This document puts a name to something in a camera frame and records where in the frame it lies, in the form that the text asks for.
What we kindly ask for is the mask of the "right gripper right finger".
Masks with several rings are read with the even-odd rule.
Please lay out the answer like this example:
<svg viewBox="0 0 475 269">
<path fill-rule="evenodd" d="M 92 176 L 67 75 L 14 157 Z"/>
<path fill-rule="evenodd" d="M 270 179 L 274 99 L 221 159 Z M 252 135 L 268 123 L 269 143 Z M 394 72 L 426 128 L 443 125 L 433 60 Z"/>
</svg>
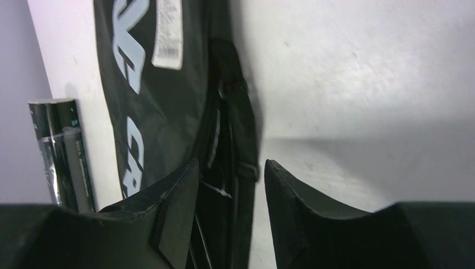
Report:
<svg viewBox="0 0 475 269">
<path fill-rule="evenodd" d="M 267 160 L 278 268 L 473 268 L 474 203 L 397 202 L 367 212 Z"/>
</svg>

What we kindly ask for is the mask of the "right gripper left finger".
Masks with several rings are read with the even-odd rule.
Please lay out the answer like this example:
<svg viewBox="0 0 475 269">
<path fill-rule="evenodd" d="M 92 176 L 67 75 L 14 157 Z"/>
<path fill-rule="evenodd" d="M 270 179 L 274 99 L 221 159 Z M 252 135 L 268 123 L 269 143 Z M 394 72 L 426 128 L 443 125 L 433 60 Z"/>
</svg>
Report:
<svg viewBox="0 0 475 269">
<path fill-rule="evenodd" d="M 2 268 L 185 268 L 199 185 L 191 160 L 96 213 L 1 206 Z"/>
</svg>

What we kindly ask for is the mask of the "black Crossway racket bag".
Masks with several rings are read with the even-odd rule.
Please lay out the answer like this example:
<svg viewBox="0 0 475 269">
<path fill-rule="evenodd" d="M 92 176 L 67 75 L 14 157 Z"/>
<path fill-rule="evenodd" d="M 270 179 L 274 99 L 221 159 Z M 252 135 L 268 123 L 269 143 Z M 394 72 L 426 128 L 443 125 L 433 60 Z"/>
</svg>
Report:
<svg viewBox="0 0 475 269">
<path fill-rule="evenodd" d="M 122 196 L 199 162 L 191 268 L 248 268 L 257 127 L 229 1 L 94 1 Z"/>
</svg>

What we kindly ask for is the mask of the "black shuttlecock tube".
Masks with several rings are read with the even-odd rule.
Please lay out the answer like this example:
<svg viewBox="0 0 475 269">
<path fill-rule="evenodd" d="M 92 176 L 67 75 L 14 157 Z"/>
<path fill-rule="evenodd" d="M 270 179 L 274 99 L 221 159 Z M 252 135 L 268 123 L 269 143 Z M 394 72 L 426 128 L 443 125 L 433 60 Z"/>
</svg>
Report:
<svg viewBox="0 0 475 269">
<path fill-rule="evenodd" d="M 96 211 L 75 99 L 28 103 L 52 202 L 79 213 Z"/>
</svg>

